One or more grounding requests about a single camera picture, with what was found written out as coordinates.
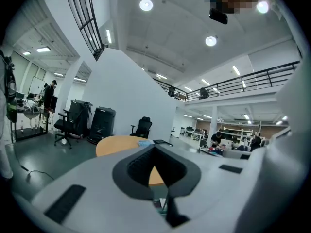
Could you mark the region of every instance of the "pillar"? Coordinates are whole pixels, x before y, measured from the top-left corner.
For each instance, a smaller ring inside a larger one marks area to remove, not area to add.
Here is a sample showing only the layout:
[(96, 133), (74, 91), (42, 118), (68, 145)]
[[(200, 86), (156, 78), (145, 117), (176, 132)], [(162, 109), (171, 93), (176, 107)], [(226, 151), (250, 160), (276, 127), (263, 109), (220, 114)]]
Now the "pillar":
[(56, 104), (55, 115), (54, 115), (55, 122), (57, 121), (57, 119), (60, 118), (58, 113), (59, 112), (63, 113), (63, 109), (65, 109), (66, 107), (69, 91), (71, 89), (73, 80), (76, 77), (82, 62), (83, 62), (82, 58), (79, 58), (74, 63), (72, 63), (64, 77), (63, 84), (60, 87), (58, 98), (57, 98), (57, 104)]
[(208, 139), (207, 139), (207, 145), (210, 147), (211, 144), (211, 138), (217, 131), (217, 119), (218, 119), (218, 113), (217, 113), (217, 106), (213, 106), (213, 112), (212, 112), (212, 119), (210, 122), (210, 128), (208, 133)]

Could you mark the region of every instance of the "person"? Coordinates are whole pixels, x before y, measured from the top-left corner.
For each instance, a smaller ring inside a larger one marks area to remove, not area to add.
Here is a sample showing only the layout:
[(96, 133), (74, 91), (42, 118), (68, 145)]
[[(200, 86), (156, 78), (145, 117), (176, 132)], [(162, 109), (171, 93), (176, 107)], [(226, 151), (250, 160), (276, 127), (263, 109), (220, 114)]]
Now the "person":
[(51, 105), (52, 96), (54, 95), (54, 89), (57, 85), (56, 80), (53, 80), (44, 90), (44, 108), (49, 108)]
[(251, 142), (251, 152), (255, 149), (258, 149), (261, 147), (261, 138), (258, 136), (255, 136), (254, 139)]
[(218, 144), (220, 144), (221, 139), (223, 139), (223, 135), (221, 132), (217, 132), (216, 134), (212, 135), (211, 141), (212, 141), (212, 147), (216, 147)]

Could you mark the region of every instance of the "fluorescent light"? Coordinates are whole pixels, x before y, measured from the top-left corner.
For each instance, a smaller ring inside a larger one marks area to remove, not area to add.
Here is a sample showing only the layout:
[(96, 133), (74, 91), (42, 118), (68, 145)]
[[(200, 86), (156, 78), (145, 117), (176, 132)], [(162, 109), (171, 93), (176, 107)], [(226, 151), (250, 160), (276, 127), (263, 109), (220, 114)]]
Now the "fluorescent light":
[(214, 36), (209, 36), (208, 38), (206, 38), (205, 43), (206, 45), (212, 47), (216, 45), (217, 40)]
[(237, 69), (237, 67), (236, 67), (236, 66), (233, 66), (232, 68), (235, 70), (235, 72), (237, 73), (237, 75), (238, 75), (238, 76), (240, 76), (240, 75), (241, 75), (241, 74), (240, 74), (240, 72), (239, 72), (239, 70)]
[(152, 9), (152, 7), (154, 6), (152, 4), (152, 2), (150, 0), (142, 0), (140, 3), (139, 3), (139, 6), (140, 8), (143, 10), (143, 11), (149, 11)]
[(108, 42), (111, 44), (111, 43), (112, 43), (112, 41), (111, 41), (110, 30), (109, 30), (109, 29), (107, 29), (107, 30), (106, 30), (106, 32), (107, 32)]
[(163, 78), (163, 79), (167, 79), (167, 77), (164, 77), (164, 76), (162, 76), (162, 75), (160, 75), (160, 74), (156, 74), (156, 76), (157, 76), (157, 77), (160, 77), (160, 78)]
[(86, 80), (82, 80), (82, 79), (78, 79), (78, 78), (74, 78), (77, 81), (82, 81), (82, 82), (86, 82)]
[(269, 5), (266, 1), (262, 1), (262, 2), (259, 2), (257, 4), (257, 10), (262, 13), (262, 14), (265, 14), (268, 12), (269, 10)]
[(39, 49), (36, 49), (37, 52), (48, 52), (48, 51), (51, 51), (51, 49), (49, 47), (43, 47), (43, 48), (39, 48)]
[(202, 81), (207, 84), (207, 85), (210, 85), (209, 82), (207, 82), (205, 79), (202, 79)]

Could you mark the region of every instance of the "speaker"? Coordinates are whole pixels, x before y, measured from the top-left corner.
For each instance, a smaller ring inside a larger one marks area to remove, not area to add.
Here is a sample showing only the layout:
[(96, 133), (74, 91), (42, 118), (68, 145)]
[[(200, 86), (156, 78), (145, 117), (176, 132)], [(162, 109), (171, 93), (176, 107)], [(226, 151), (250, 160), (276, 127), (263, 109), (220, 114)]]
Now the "speaker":
[(112, 136), (116, 111), (104, 107), (98, 107), (92, 122), (88, 140), (97, 144), (100, 140)]

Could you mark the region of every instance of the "desk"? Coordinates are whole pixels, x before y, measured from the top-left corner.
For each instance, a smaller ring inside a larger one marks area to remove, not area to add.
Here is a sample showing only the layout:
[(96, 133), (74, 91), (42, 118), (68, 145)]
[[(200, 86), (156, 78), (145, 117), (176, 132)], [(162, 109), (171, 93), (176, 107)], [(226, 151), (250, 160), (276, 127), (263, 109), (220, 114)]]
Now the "desk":
[(201, 138), (204, 138), (204, 136), (205, 136), (204, 134), (199, 134), (199, 133), (191, 132), (191, 139), (192, 139), (193, 135), (199, 135), (200, 136), (200, 140), (201, 140)]
[[(106, 156), (113, 153), (121, 152), (128, 149), (139, 147), (138, 141), (146, 140), (145, 138), (129, 135), (115, 135), (101, 140), (96, 146), (96, 156)], [(159, 175), (156, 167), (151, 171), (149, 185), (162, 185), (164, 182)]]

